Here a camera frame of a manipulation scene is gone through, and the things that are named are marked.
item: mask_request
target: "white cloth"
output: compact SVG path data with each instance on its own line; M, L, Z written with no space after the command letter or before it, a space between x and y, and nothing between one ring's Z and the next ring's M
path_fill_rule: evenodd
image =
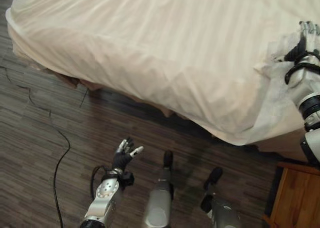
M275 89L283 76L263 70L300 20L320 23L319 0L14 0L6 19L17 54L161 104L229 143L303 125Z

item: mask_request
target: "black cable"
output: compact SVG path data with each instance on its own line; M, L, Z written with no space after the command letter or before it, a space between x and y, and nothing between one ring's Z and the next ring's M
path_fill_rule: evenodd
M95 199L95 191L94 191L94 181L95 181L95 175L98 172L99 169L103 168L105 170L105 172L108 171L108 168L104 165L99 165L96 166L93 170L92 170L92 174L91 174L91 179L90 179L90 196L92 198L92 200Z
M29 101L37 108L41 109L41 110L44 110L44 111L47 111L48 114L49 114L49 120L50 120L50 124L51 124L51 127L56 131L58 132L66 141L67 141L67 150L63 153L63 155L60 157L59 161L57 162L56 166L55 166L55 169L54 169L54 175L53 175L53 195L54 195L54 201L55 201L55 206L56 206L56 210L57 210L57 213L58 213L58 216L59 216L59 221L60 221L60 227L63 228L64 227L64 223L63 223L63 220L62 220L62 215L61 215L61 212L60 212L60 207L59 207L59 203L58 203L58 197L57 197L57 191L56 191L56 178L57 178L57 171L58 171L58 168L59 168L59 165L62 161L62 159L64 158L64 156L70 151L71 149L71 143L70 141L68 140L68 138L54 125L53 121L52 121L52 117L51 117L51 109L46 109L46 108L43 108L37 104L35 104L35 102L32 100L31 98L31 88L29 87L25 87L25 86L21 86L21 85L18 85L18 84L15 84L11 79L10 77L8 76L8 69L4 66L0 66L0 68L4 69L5 70L5 75L7 77L7 79L9 80L9 82L13 85L16 85L17 87L21 88L21 89L26 89L28 90L28 98L29 98Z
M315 65L315 64L306 63L306 62L299 63L302 58L309 56L309 55L315 56L320 61L319 52L317 50L315 50L314 52L307 52L306 51L303 54L300 54L296 58L296 60L294 61L294 66L291 69L289 69L289 71L285 74L284 81L286 84L288 84L290 82L290 78L291 78L292 74L300 69L306 69L310 72L313 72L313 73L320 75L320 66Z

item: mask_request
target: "mattress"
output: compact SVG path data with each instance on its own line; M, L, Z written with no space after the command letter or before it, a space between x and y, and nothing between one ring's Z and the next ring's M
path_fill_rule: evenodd
M276 64L319 0L14 0L15 53L163 105L235 145L303 127Z

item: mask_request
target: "bed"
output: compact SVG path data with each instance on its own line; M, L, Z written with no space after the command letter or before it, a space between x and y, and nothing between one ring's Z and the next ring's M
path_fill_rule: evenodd
M14 0L15 54L110 87L243 145L303 127L276 63L319 0Z

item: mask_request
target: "black glove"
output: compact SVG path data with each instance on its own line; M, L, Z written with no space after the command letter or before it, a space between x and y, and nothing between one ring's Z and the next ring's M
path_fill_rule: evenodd
M127 164L139 153L143 151L143 147L134 148L134 142L129 137L124 139L119 148L116 150L113 160L112 160L112 170L118 168L124 171Z

